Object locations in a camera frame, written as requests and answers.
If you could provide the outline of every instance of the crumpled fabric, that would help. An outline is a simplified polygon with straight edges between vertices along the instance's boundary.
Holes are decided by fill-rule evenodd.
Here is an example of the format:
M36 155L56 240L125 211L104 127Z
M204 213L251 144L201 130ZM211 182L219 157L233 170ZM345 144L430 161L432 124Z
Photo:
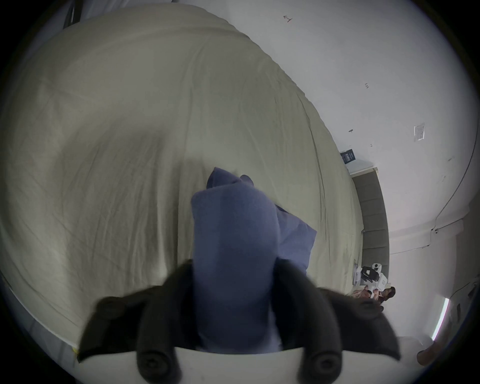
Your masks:
M316 231L275 205L252 180L215 168L192 197L193 289L203 349L281 350L270 305L277 258L306 273Z

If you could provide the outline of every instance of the black wire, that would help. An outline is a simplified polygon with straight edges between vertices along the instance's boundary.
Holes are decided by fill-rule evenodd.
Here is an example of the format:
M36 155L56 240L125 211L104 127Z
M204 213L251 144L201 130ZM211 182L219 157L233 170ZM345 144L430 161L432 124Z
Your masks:
M452 298L453 295L455 295L458 291L460 291L461 289L465 288L468 284L470 284L470 282L466 283L462 288L457 289L454 293L452 293L452 296L450 296L450 298Z
M462 176L462 179L460 180L460 183L458 183L457 187L455 188L452 196L450 196L450 199L448 199L447 203L444 205L444 207L441 209L441 211L438 213L438 215L435 217L435 220L433 222L433 228L430 229L430 240L428 242L427 245L424 245L422 247L417 247L417 248L412 248L412 249L409 249L409 250L406 250L406 251L401 251L401 252L395 252L395 253L391 253L391 255L396 255L398 253L403 253L403 252L409 252L409 251L414 251L416 249L423 249L423 248L427 248L427 247L430 247L431 243L432 243L432 231L435 229L436 225L437 225L437 219L438 219L438 216L440 216L442 214L442 212L444 211L444 209L446 208L446 206L448 205L448 203L450 202L450 200L453 199L453 197L455 196L455 193L456 191L458 191L458 188L460 188L460 185L462 185L462 182L463 182L463 179L465 178L465 175L467 174L467 171L468 171L468 168L470 167L470 163L472 162L472 159L473 159L473 155L475 153L475 147L477 145L477 138L478 138L478 135L479 135L479 119L480 119L480 115L477 114L477 132L475 133L475 141L473 142L473 150L472 150L472 154L470 155L470 160L468 161L468 164L467 164L467 168L465 169L465 172Z

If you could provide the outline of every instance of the white wall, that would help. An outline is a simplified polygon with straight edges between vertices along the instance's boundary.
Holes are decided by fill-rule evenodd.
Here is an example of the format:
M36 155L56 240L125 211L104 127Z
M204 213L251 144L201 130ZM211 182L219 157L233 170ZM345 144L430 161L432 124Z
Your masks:
M390 255L389 282L396 294L383 306L399 336L424 336L434 298L453 293L455 267L454 234L427 248Z
M180 2L225 18L268 53L315 105L338 149L353 148L350 171L378 167L390 231L431 224L467 166L478 99L453 49L414 4ZM425 139L414 143L421 123ZM473 197L479 183L472 179L446 214L464 207L460 195Z

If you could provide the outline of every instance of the white bed sheet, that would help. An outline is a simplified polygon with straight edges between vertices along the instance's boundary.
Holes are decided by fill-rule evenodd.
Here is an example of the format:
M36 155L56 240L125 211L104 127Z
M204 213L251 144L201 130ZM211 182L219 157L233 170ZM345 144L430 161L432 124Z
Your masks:
M351 289L363 224L328 129L268 55L201 8L67 28L29 60L0 124L0 270L73 345L97 299L161 284L190 258L190 199L215 166L316 229L309 276Z

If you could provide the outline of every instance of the blue cloth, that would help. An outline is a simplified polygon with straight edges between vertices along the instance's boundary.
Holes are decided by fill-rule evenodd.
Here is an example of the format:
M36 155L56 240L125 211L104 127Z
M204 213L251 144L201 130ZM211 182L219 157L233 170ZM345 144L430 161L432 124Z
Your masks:
M256 189L215 168L192 197L195 315L204 349L280 350L270 307L277 258L306 273L316 231Z

